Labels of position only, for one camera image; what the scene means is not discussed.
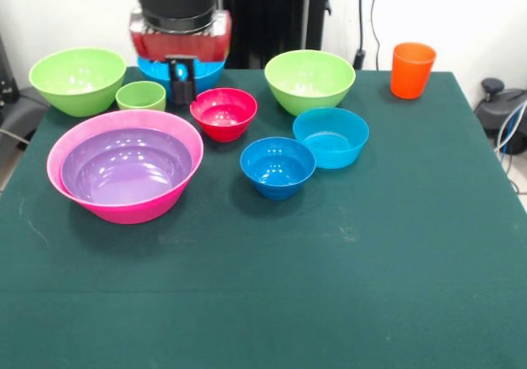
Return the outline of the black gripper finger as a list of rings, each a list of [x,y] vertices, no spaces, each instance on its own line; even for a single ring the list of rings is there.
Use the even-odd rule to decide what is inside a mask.
[[[194,59],[186,58],[184,65],[187,68],[187,77],[184,81],[184,101],[186,104],[191,104],[196,97]]]
[[[166,62],[167,62],[168,69],[169,69],[172,101],[174,105],[180,105],[180,100],[179,100],[180,77],[179,77],[178,68],[177,68],[178,60],[174,55],[169,55],[166,57]]]

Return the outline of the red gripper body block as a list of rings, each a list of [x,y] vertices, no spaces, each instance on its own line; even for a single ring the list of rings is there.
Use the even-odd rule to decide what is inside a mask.
[[[219,10],[212,15],[212,24],[195,33],[170,33],[150,26],[141,9],[133,9],[129,32],[139,57],[164,61],[169,56],[185,56],[200,62],[224,61],[231,47],[231,14]]]

